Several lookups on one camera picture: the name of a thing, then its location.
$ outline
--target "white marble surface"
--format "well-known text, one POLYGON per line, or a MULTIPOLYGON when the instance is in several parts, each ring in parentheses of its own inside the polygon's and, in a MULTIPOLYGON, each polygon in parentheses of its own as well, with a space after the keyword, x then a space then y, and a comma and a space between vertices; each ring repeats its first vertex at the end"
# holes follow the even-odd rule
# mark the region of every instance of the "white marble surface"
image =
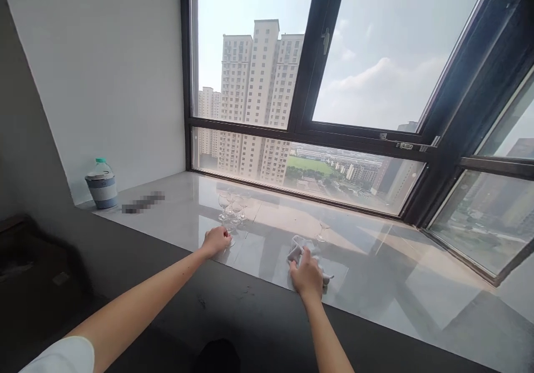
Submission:
POLYGON ((243 273, 292 290, 286 261, 291 238, 314 238, 329 225, 323 265, 334 274, 323 302, 503 372, 531 371, 534 325, 498 291, 415 228, 393 220, 184 172, 120 192, 119 206, 93 213, 195 251, 220 225, 218 195, 252 195, 235 245, 216 257, 243 273), (139 214, 123 203, 162 191, 165 200, 139 214))

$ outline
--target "white cloth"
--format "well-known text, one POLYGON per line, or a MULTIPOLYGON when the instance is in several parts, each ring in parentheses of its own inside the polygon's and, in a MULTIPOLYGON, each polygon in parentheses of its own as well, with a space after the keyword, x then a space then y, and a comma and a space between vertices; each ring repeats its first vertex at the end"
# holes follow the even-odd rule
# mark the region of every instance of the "white cloth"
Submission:
POLYGON ((20 373, 92 373, 95 349, 84 337, 67 337, 46 348, 20 373))
POLYGON ((300 266, 300 260, 302 259, 301 255, 304 253, 304 246, 307 246, 310 249, 311 257, 317 260, 319 268, 321 269, 321 272, 323 272, 323 286, 326 287, 334 276, 327 275, 324 272, 320 263, 321 250, 316 247, 311 240, 307 240, 301 236, 294 236, 291 240, 291 251, 288 255, 288 263, 295 261, 297 267, 300 266))

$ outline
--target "forearm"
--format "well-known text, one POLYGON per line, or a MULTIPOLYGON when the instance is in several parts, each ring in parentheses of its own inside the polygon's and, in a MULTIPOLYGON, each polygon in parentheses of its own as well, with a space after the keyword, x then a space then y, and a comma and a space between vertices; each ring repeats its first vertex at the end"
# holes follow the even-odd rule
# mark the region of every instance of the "forearm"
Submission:
POLYGON ((320 373, 354 373, 320 299, 304 299, 320 373))
POLYGON ((94 372, 105 371, 128 348, 207 257, 202 249, 188 255, 114 299, 67 335, 93 344, 94 372))

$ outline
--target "black window frame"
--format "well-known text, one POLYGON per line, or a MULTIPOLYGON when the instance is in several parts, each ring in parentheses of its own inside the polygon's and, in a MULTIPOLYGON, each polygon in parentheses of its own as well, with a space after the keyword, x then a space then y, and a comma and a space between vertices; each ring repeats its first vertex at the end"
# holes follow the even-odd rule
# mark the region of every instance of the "black window frame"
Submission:
POLYGON ((313 121, 330 43, 342 0, 311 0, 294 95, 285 130, 244 122, 195 117, 198 94, 198 0, 180 0, 186 169, 269 190, 288 193, 370 215, 401 220, 420 228, 497 286, 533 251, 531 242, 502 274, 488 275, 480 266, 451 249, 428 225, 466 169, 522 177, 534 181, 531 161, 475 156, 474 152, 505 104, 534 66, 533 6, 530 0, 479 0, 449 57, 423 112, 416 133, 313 121), (320 145, 424 162, 425 169, 398 216, 291 192, 269 184, 251 183, 196 169, 192 163, 193 127, 228 131, 275 140, 320 145))

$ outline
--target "green field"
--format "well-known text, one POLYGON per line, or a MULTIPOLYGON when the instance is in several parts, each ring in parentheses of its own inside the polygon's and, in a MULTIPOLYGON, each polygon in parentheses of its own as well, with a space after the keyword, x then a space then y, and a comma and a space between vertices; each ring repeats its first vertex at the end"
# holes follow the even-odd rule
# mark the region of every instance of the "green field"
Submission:
POLYGON ((296 156, 289 157, 288 166, 295 166, 296 168, 301 168, 303 170, 312 169, 315 171, 320 171, 324 173, 325 176, 328 176, 330 173, 334 172, 334 170, 324 162, 313 159, 303 159, 296 156))

